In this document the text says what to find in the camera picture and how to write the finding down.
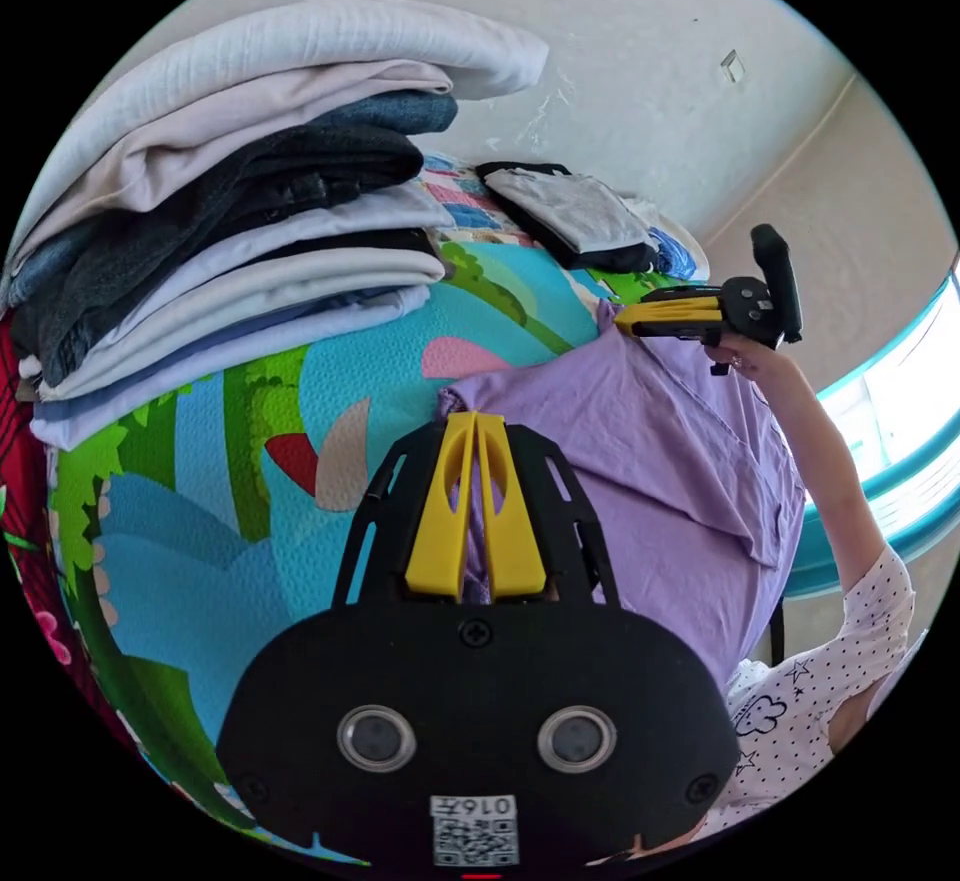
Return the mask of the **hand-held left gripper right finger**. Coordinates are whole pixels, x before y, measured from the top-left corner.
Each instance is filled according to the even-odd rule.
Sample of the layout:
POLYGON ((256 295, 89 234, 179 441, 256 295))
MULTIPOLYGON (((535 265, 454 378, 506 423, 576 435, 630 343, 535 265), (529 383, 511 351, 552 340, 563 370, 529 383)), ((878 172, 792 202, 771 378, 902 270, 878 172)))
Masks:
POLYGON ((476 416, 484 550, 494 603, 542 594, 547 574, 502 417, 476 416))

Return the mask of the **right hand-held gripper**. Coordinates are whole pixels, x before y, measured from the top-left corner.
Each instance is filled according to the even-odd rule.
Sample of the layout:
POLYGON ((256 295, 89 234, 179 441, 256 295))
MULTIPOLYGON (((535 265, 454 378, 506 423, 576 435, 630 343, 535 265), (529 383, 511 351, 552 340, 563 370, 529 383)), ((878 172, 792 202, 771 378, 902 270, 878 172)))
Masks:
MULTIPOLYGON (((774 307, 756 280, 731 280, 720 287, 680 285, 657 289, 625 307, 615 318, 637 338, 669 338, 715 346, 732 333, 774 349, 774 307)), ((711 374, 733 371, 711 362, 711 374)))

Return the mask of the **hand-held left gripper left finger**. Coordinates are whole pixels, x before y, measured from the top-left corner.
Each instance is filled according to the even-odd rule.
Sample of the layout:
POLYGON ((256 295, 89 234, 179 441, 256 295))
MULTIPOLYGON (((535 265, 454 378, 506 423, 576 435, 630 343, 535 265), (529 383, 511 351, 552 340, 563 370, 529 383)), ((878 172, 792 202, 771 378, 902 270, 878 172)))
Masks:
POLYGON ((476 415, 457 413, 441 428, 422 513, 405 571, 415 595, 462 600, 476 415))

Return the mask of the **person's right hand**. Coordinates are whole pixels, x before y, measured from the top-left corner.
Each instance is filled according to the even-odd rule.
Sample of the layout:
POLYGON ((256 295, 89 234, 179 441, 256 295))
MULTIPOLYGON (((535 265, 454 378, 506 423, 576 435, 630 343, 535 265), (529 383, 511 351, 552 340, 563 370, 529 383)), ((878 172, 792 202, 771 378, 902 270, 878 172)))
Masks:
POLYGON ((760 388, 773 386, 793 367, 785 354, 741 335, 724 334, 715 345, 705 345, 712 363, 725 365, 760 388))

